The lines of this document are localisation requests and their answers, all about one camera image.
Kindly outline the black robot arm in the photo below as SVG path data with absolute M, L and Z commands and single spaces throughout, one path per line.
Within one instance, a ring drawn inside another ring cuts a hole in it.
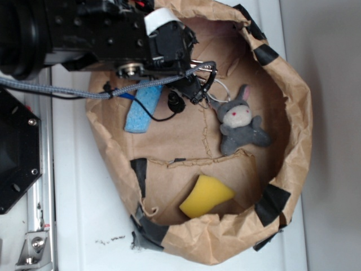
M 196 43 L 195 33 L 154 1 L 2 1 L 1 85 L 93 98 L 84 91 L 30 83 L 42 69 L 60 64 L 68 71 L 109 71 L 139 81 L 97 99 L 167 85 L 196 104 L 217 73 L 213 61 L 192 60 Z

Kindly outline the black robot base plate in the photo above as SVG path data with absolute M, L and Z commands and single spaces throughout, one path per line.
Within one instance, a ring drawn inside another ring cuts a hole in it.
M 1 88 L 1 214 L 42 174 L 40 119 Z

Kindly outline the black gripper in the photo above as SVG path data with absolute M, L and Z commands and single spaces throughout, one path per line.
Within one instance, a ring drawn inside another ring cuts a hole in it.
M 191 68 L 191 55 L 197 39 L 195 32 L 182 22 L 171 21 L 158 27 L 148 41 L 150 60 L 120 66 L 116 72 L 119 78 L 139 80 L 144 77 L 183 76 Z M 210 75 L 202 85 L 196 75 L 190 75 L 166 86 L 192 104 L 198 104 L 205 98 L 214 80 L 215 75 Z

